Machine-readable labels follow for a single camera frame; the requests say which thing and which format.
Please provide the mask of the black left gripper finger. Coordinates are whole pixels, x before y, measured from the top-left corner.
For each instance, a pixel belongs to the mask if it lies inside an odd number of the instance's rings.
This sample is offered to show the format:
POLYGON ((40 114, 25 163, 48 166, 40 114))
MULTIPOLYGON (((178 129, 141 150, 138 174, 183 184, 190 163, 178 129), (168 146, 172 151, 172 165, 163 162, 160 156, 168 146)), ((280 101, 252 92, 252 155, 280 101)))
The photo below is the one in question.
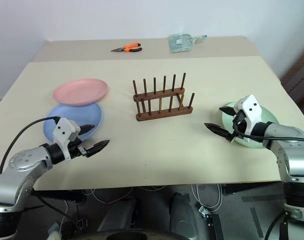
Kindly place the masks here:
POLYGON ((79 134, 80 134, 80 135, 81 135, 81 134, 83 135, 83 134, 85 134, 85 133, 91 131, 93 128, 95 128, 95 125, 92 125, 92 124, 85 124, 85 125, 82 125, 82 126, 80 126, 80 132, 79 132, 79 134))
POLYGON ((89 157, 97 154, 98 152, 103 150, 109 144, 109 142, 110 142, 110 140, 103 140, 103 141, 100 141, 100 142, 94 144, 93 147, 86 150, 85 156, 87 158, 89 158, 89 157))

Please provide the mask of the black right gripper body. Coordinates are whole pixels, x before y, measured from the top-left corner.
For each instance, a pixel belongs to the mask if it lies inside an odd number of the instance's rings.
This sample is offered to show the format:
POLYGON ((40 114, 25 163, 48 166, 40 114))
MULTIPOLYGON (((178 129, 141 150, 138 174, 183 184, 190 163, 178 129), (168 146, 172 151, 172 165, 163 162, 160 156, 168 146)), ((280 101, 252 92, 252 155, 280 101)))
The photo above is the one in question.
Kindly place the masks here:
POLYGON ((227 137, 229 142, 232 142, 235 138, 243 139, 247 127, 247 123, 245 121, 246 115, 243 110, 235 112, 234 110, 231 111, 230 115, 234 118, 232 120, 232 127, 233 133, 230 133, 227 137))

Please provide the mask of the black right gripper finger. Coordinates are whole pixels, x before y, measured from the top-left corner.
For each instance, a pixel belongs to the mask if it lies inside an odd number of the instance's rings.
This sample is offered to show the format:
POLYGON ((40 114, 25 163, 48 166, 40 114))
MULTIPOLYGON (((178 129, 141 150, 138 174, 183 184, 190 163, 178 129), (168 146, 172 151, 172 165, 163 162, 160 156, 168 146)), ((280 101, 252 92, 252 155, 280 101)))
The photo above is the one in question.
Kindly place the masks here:
POLYGON ((225 138, 227 141, 232 141, 232 134, 228 130, 223 129, 219 125, 214 123, 204 123, 204 125, 212 133, 225 138))
POLYGON ((229 116, 235 116, 237 114, 234 108, 230 106, 222 106, 219 108, 219 110, 229 116))

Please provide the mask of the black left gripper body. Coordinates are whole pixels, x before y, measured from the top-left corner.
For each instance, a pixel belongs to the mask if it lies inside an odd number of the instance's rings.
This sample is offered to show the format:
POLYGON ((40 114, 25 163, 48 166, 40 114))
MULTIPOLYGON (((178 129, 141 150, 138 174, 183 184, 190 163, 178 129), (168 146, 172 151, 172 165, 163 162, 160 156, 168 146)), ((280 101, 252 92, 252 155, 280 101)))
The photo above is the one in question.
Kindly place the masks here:
POLYGON ((87 150, 81 145, 81 143, 82 141, 79 138, 76 138, 74 141, 70 141, 67 145, 71 159, 79 156, 84 156, 86 158, 89 157, 87 150))

